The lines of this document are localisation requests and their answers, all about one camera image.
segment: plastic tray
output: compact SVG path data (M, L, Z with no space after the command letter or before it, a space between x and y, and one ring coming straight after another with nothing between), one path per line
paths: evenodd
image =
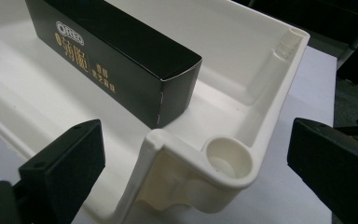
M163 129L200 150L230 135L263 160L310 36L225 0L108 2L203 57L189 108ZM105 222L150 129L38 39L29 17L1 23L0 136L29 159L89 119L103 123L106 167L84 207Z

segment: white surface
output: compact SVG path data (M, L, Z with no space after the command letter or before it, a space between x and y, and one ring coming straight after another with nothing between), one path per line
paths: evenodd
M266 55L269 48L264 51L255 52L252 56L257 57L257 53ZM175 207L162 214L147 213L146 218L145 210L137 209L131 216L133 220L140 217L143 223L147 220L156 223L157 216L161 223L166 223L167 219L171 223L329 223L331 213L287 167L285 157L293 118L332 123L335 64L335 58L307 49L272 135L260 177L226 210L205 215L192 208ZM205 90L215 94L212 101L203 97L202 91ZM235 133L233 129L238 128L246 111L246 106L219 91L213 91L208 85L199 84L193 99L192 104L205 101L206 107L192 110L190 105L185 117L192 118L192 115L198 115L192 113L202 112L205 108L214 109L212 114L200 113L207 116L205 122L197 126L197 131L204 131L204 135L192 136L186 130L175 130L174 125L167 127L168 131L184 138L193 147L200 148L205 139L213 134ZM219 127L217 132L208 120L220 119L218 115L222 111L219 111L219 106L222 105L234 109L228 111L229 123ZM102 118L107 158L118 160L109 161L100 178L103 185L98 186L98 190L111 193L100 193L93 198L91 204L104 206L92 207L92 214L114 210L135 164L143 137L150 130L101 90L90 85L74 67L35 37L24 2L0 1L0 137L16 151L20 148L23 157L30 158L68 127L95 118ZM173 210L176 210L176 216L171 216Z

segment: white table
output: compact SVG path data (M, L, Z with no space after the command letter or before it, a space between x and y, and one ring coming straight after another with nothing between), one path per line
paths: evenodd
M30 18L24 2L0 1L0 27L10 22L19 24L19 33L23 31L21 29L23 24L29 27ZM2 42L0 47L7 49L9 44ZM21 46L2 52L5 54L3 58L15 56L16 51L21 51ZM24 59L13 57L10 63L15 64L20 60ZM259 177L224 211L207 215L193 208L184 207L175 207L162 213L137 208L132 211L129 223L139 221L141 223L330 224L330 210L287 166L286 156L294 118L301 117L328 125L333 124L336 66L336 58L316 49L306 49L270 140ZM0 71L10 71L10 68L0 68ZM47 143L46 141L46 139L35 139L35 142L29 144L41 147ZM0 137L0 179L15 184L19 181L17 169L23 163L24 159L10 150ZM79 213L74 223L90 223L90 221Z

